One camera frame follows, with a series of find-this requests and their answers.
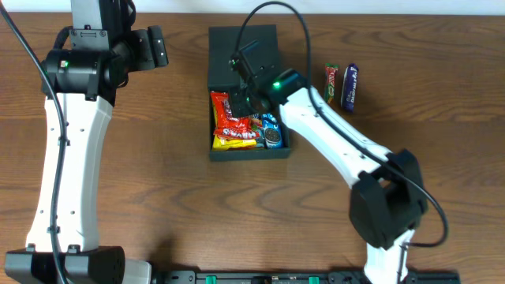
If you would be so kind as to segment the blue Oreo cookie pack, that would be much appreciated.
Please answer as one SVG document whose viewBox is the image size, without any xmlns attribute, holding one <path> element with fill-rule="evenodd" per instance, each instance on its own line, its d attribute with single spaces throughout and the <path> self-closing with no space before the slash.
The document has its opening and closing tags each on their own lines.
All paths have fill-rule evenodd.
<svg viewBox="0 0 505 284">
<path fill-rule="evenodd" d="M 282 148 L 282 132 L 276 117 L 273 114 L 263 114 L 262 126 L 266 147 L 269 149 Z"/>
</svg>

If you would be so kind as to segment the black gift box with lid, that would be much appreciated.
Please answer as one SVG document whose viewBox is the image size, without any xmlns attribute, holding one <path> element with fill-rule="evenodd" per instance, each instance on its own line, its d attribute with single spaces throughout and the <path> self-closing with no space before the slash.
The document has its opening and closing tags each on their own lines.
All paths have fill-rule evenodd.
<svg viewBox="0 0 505 284">
<path fill-rule="evenodd" d="M 229 60 L 234 52 L 240 28 L 238 26 L 210 27 L 209 61 L 208 61 L 208 89 L 217 92 L 233 92 L 243 84 L 240 76 L 231 70 Z M 282 63 L 278 48 L 277 27 L 274 24 L 249 25 L 245 28 L 241 45 L 253 41 L 259 42 L 258 50 L 265 55 L 254 54 L 252 59 L 258 68 L 272 67 L 280 71 Z M 280 125 L 282 147 L 276 149 L 252 148 L 232 149 L 226 151 L 209 151 L 212 162 L 249 161 L 258 159 L 286 159 L 290 154 L 290 131 L 285 125 Z"/>
</svg>

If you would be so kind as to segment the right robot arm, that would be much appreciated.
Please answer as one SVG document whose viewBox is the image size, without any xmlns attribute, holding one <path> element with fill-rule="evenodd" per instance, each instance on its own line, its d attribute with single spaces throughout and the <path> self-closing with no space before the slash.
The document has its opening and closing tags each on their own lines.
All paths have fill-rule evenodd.
<svg viewBox="0 0 505 284">
<path fill-rule="evenodd" d="M 428 209 L 413 154 L 395 154 L 361 134 L 293 69 L 253 72 L 238 61 L 230 64 L 245 87 L 232 104 L 233 114 L 277 108 L 282 123 L 315 147 L 350 187 L 350 221 L 367 244 L 365 277 L 372 283 L 405 280 L 406 252 Z"/>
</svg>

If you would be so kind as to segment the Haribo gummy worms bag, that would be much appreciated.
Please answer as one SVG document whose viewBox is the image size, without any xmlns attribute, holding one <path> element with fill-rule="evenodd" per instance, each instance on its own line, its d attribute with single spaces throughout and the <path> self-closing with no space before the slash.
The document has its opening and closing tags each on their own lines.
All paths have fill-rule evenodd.
<svg viewBox="0 0 505 284">
<path fill-rule="evenodd" d="M 264 127 L 263 121 L 259 114 L 252 114 L 249 116 L 251 130 L 256 133 L 256 147 L 257 148 L 266 148 L 265 146 L 265 137 L 264 137 Z"/>
</svg>

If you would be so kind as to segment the green red Milo bar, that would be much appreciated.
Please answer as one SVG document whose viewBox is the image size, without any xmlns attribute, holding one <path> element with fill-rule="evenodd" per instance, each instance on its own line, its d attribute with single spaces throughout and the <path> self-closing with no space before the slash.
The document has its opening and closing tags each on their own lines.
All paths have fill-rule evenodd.
<svg viewBox="0 0 505 284">
<path fill-rule="evenodd" d="M 324 100 L 326 103 L 331 103 L 335 97 L 335 82 L 338 71 L 339 65 L 330 63 L 325 65 Z"/>
</svg>

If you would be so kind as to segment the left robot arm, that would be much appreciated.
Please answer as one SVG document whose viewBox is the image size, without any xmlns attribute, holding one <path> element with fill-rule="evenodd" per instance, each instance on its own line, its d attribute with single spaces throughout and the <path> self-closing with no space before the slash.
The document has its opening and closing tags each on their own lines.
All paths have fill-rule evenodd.
<svg viewBox="0 0 505 284">
<path fill-rule="evenodd" d="M 134 29 L 131 1 L 74 1 L 71 11 L 73 23 L 36 60 L 46 96 L 43 178 L 25 247 L 6 253 L 5 272 L 20 283 L 150 284 L 150 263 L 99 243 L 96 205 L 117 90 L 130 73 L 168 64 L 163 32 Z"/>
</svg>

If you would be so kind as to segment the red Hacks candy bag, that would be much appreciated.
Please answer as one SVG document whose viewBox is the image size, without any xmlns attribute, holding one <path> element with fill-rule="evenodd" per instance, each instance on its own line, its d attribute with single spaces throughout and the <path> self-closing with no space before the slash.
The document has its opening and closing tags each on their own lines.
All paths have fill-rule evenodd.
<svg viewBox="0 0 505 284">
<path fill-rule="evenodd" d="M 232 115 L 227 93 L 211 92 L 210 96 L 215 109 L 216 136 L 238 140 L 255 140 L 260 137 L 260 134 L 251 128 L 250 118 L 235 118 Z"/>
</svg>

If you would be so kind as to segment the yellow pistachio snack bag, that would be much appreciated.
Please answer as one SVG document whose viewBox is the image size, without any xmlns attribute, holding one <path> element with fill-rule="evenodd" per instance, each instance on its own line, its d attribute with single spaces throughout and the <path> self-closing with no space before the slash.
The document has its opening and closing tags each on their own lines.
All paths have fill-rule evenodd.
<svg viewBox="0 0 505 284">
<path fill-rule="evenodd" d="M 240 140 L 240 139 L 227 139 L 214 135 L 212 142 L 212 151 L 229 151 L 242 148 L 254 148 L 256 140 Z"/>
</svg>

